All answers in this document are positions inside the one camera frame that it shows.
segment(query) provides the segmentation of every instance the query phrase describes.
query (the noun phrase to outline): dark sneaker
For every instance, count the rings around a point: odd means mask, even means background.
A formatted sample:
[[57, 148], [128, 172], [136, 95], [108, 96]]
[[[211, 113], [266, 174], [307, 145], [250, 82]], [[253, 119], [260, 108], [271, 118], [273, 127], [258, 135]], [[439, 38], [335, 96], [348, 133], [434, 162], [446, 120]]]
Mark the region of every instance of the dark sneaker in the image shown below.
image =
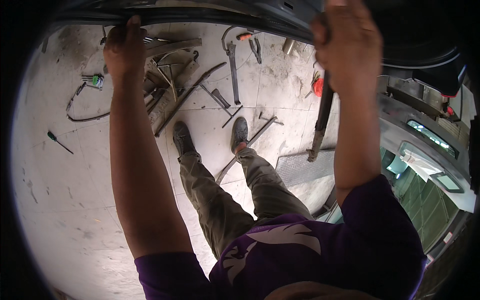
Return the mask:
[[179, 156], [190, 151], [196, 151], [187, 124], [182, 121], [178, 121], [173, 126], [173, 143], [177, 147]]
[[235, 154], [235, 148], [241, 143], [248, 143], [248, 123], [244, 117], [235, 120], [232, 128], [232, 153]]

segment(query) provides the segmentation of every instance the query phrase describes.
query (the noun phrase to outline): purple t-shirt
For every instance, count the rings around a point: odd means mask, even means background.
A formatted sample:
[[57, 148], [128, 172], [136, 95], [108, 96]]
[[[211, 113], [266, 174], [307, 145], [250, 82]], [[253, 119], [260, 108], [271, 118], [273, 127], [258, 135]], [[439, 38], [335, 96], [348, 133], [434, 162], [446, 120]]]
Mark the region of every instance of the purple t-shirt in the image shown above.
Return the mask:
[[234, 240], [208, 280], [195, 254], [135, 259], [148, 300], [264, 299], [277, 288], [313, 281], [381, 299], [410, 299], [426, 256], [417, 231], [380, 175], [353, 189], [343, 224], [276, 217]]

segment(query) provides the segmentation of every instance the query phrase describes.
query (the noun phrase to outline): metal grate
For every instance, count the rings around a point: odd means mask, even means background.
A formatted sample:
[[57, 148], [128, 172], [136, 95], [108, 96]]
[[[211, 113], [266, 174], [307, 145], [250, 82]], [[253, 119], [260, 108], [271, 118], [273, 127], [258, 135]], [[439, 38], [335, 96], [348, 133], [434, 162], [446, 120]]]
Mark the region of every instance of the metal grate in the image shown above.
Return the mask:
[[308, 153], [278, 158], [276, 172], [285, 186], [294, 186], [333, 174], [335, 150], [323, 150], [314, 162], [308, 162]]

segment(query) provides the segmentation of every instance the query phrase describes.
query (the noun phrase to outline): pliers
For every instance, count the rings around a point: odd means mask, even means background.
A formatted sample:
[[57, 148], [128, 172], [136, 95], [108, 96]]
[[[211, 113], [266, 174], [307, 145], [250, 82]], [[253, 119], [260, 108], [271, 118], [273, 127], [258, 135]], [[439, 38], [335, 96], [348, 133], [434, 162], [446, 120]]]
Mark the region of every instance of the pliers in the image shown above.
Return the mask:
[[255, 44], [257, 44], [257, 50], [255, 50], [255, 46], [253, 45], [253, 41], [251, 39], [249, 39], [248, 42], [250, 44], [250, 48], [252, 49], [252, 52], [255, 54], [255, 57], [257, 58], [258, 64], [261, 65], [262, 55], [261, 55], [260, 42], [258, 41], [257, 38], [255, 38]]

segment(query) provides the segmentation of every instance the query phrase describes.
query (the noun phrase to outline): screwdriver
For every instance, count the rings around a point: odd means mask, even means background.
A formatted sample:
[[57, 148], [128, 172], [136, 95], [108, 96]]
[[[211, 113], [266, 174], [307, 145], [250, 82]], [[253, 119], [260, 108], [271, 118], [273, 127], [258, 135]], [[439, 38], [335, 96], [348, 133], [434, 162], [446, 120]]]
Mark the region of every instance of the screwdriver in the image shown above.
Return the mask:
[[243, 40], [245, 40], [245, 39], [247, 39], [247, 38], [249, 38], [249, 37], [251, 37], [251, 36], [253, 36], [253, 35], [255, 35], [255, 34], [258, 34], [258, 33], [261, 33], [261, 31], [256, 32], [256, 33], [254, 33], [254, 34], [251, 34], [251, 33], [242, 33], [241, 35], [238, 35], [238, 36], [237, 36], [237, 40], [243, 41]]
[[50, 139], [52, 139], [54, 142], [57, 142], [60, 144], [60, 146], [62, 146], [63, 148], [65, 148], [65, 150], [67, 150], [68, 152], [72, 153], [72, 151], [70, 151], [67, 147], [65, 147], [64, 145], [62, 145], [59, 141], [57, 141], [57, 137], [55, 135], [53, 135], [53, 133], [51, 131], [48, 131], [47, 132], [47, 135]]

